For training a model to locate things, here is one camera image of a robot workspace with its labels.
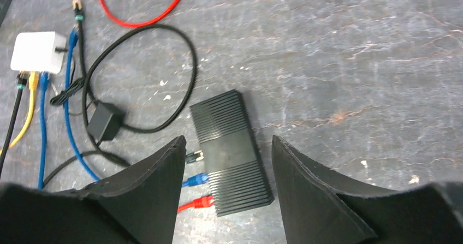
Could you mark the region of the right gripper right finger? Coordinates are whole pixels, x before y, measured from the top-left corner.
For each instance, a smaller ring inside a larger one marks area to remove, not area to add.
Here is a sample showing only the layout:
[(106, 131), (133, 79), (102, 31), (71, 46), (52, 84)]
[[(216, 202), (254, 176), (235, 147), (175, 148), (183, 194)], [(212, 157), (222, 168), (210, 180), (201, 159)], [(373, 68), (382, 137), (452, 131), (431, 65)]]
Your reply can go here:
[(288, 243), (462, 243), (462, 183), (397, 191), (343, 175), (279, 136), (272, 166)]

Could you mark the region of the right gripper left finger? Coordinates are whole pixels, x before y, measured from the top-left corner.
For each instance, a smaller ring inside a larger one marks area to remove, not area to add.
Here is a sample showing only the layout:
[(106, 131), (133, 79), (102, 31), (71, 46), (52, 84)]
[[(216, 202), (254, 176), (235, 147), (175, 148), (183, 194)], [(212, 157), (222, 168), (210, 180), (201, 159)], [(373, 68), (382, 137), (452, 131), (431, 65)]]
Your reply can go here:
[(171, 243), (186, 139), (77, 190), (1, 184), (1, 243)]

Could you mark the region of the black power adapter with cord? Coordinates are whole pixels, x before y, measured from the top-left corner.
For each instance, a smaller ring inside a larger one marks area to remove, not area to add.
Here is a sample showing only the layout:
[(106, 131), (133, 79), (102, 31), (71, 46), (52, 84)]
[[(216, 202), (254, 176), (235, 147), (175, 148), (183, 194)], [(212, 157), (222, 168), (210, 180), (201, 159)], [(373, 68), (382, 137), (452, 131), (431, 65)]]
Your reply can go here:
[[(84, 88), (85, 76), (72, 80), (72, 67), (74, 62), (72, 47), (67, 48), (68, 58), (66, 65), (66, 88), (59, 92), (56, 96), (50, 99), (50, 104), (53, 106), (63, 106), (65, 113), (65, 125), (68, 139), (71, 144), (75, 143), (72, 128), (70, 125), (70, 113), (68, 100), (77, 91)], [(90, 122), (86, 128), (86, 131), (90, 136), (97, 141), (110, 141), (114, 139), (120, 130), (125, 113), (117, 108), (114, 104), (99, 102), (92, 99), (91, 102), (96, 103), (96, 110), (90, 119)]]

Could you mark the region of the white network switch box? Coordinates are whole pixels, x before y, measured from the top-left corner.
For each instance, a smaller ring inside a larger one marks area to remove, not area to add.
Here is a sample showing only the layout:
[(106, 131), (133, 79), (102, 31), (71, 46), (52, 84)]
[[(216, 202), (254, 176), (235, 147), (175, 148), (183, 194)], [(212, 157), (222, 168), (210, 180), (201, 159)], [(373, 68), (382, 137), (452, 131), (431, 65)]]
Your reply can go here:
[(10, 69), (17, 72), (61, 71), (67, 38), (56, 32), (22, 32), (15, 39)]

